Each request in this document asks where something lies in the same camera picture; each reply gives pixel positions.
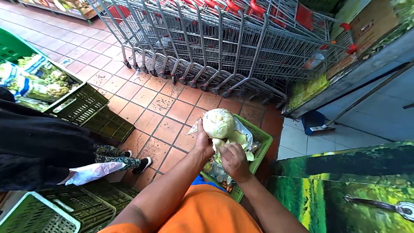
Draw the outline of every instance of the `wheel caster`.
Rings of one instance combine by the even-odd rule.
[[[185,81],[185,78],[180,78],[179,81],[180,81],[181,84],[187,85],[187,82]]]
[[[239,98],[243,98],[243,96],[244,96],[244,92],[238,92],[238,93],[237,93],[237,97],[239,97]]]
[[[217,89],[217,88],[213,88],[213,89],[211,89],[211,92],[212,92],[213,94],[215,94],[215,95],[220,94],[219,89]]]
[[[204,84],[200,86],[200,89],[201,89],[203,92],[208,91],[208,90],[207,90],[207,86],[206,86],[206,85],[204,85]]]
[[[142,70],[142,72],[144,72],[144,73],[146,73],[146,74],[148,74],[149,72],[148,72],[148,69],[147,69],[147,67],[146,66],[141,66],[141,70]]]
[[[254,98],[260,95],[260,91],[256,91],[256,93],[249,97],[249,101],[252,101]]]
[[[132,69],[131,64],[129,64],[129,62],[124,61],[124,65],[125,65],[126,67],[128,67],[129,69]]]
[[[167,79],[167,76],[165,75],[165,73],[160,73],[160,74],[159,74],[159,76],[160,76],[162,79]]]
[[[229,92],[223,92],[223,94],[221,95],[223,98],[229,98],[230,97],[230,93]]]
[[[194,81],[190,81],[190,87],[197,88],[197,84]]]
[[[270,99],[269,99],[269,98],[266,98],[266,99],[264,99],[264,100],[262,101],[262,104],[263,104],[263,105],[268,105],[268,104],[269,104],[269,101],[270,101]]]
[[[158,73],[156,72],[156,70],[151,70],[150,73],[152,74],[152,76],[158,77]]]
[[[171,69],[168,66],[166,66],[165,69],[164,69],[164,73],[166,75],[169,75],[171,73]]]

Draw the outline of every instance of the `shopping cart wheel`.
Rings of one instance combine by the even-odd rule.
[[[269,104],[269,101],[270,101],[270,98],[266,98],[266,99],[264,99],[264,100],[262,101],[262,104],[263,104],[263,105],[268,105],[268,104]]]
[[[197,88],[197,84],[194,81],[190,81],[190,87]]]
[[[154,77],[158,77],[158,73],[156,72],[156,70],[155,70],[155,69],[150,70],[150,73],[152,74],[152,76],[154,76]]]
[[[129,69],[132,69],[131,64],[129,64],[129,62],[124,61],[124,65],[125,65],[126,67],[128,67]]]
[[[243,98],[245,93],[246,93],[246,91],[240,91],[240,92],[237,93],[237,97]]]
[[[187,85],[187,82],[186,82],[185,78],[181,77],[181,78],[179,79],[179,81],[180,81],[180,83],[181,83],[181,84],[183,84],[183,85]]]
[[[208,91],[207,86],[206,86],[206,85],[204,85],[204,84],[200,86],[200,89],[201,89],[203,92]]]
[[[217,88],[213,88],[213,89],[211,89],[211,92],[212,92],[213,94],[215,94],[215,95],[220,94],[219,89],[217,89]]]
[[[144,72],[144,73],[146,73],[146,74],[149,73],[146,66],[141,66],[141,71]]]
[[[230,92],[223,92],[223,94],[221,95],[223,98],[229,98],[230,97]]]
[[[166,66],[166,67],[165,67],[165,70],[164,70],[164,73],[165,73],[166,75],[169,75],[169,74],[171,73],[171,69],[170,69],[168,66]]]
[[[162,72],[161,72],[161,73],[159,74],[159,76],[160,76],[162,79],[167,79],[167,76],[166,76],[166,74],[165,74],[165,73],[162,73]]]

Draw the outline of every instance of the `white plastic bag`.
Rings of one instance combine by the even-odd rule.
[[[65,185],[74,184],[82,185],[93,180],[97,180],[101,177],[106,176],[111,172],[115,172],[123,167],[126,164],[121,162],[108,162],[108,163],[94,163],[91,165],[72,168],[69,171],[74,171],[75,174],[70,178]]]

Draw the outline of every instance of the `white floor tile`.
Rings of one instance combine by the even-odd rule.
[[[340,145],[340,144],[335,143],[335,151],[338,151],[338,150],[346,150],[346,149],[350,149],[350,148],[347,147],[347,146],[343,146],[343,145]]]
[[[335,151],[335,143],[318,136],[308,137],[307,155],[314,155],[323,152]]]
[[[335,142],[349,148],[375,146],[389,142],[385,139],[342,125],[337,125],[335,131],[337,132]]]
[[[288,126],[291,126],[291,127],[296,128],[296,129],[300,129],[300,130],[303,130],[303,131],[304,131],[304,129],[303,129],[303,125],[302,125],[302,122],[301,122],[301,121],[292,120],[292,119],[290,119],[290,118],[286,118],[286,117],[285,117],[285,119],[284,119],[284,121],[283,121],[283,124],[285,124],[285,125],[288,125]]]
[[[301,156],[305,156],[305,155],[298,153],[296,151],[290,150],[286,147],[279,146],[277,160],[282,160],[282,159],[287,159],[287,158],[296,158],[296,157],[301,157]]]
[[[306,144],[308,136],[303,130],[284,125],[280,136],[280,145],[296,151],[300,154],[306,154]]]

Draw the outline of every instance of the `sneaker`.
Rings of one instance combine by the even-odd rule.
[[[132,150],[127,150],[126,152],[124,152],[125,154],[124,154],[124,157],[128,157],[128,158],[130,158],[130,157],[132,157],[134,154],[132,153]]]
[[[151,163],[152,163],[152,160],[150,157],[141,159],[140,165],[132,169],[132,173],[134,174],[143,173],[145,169],[151,165]]]

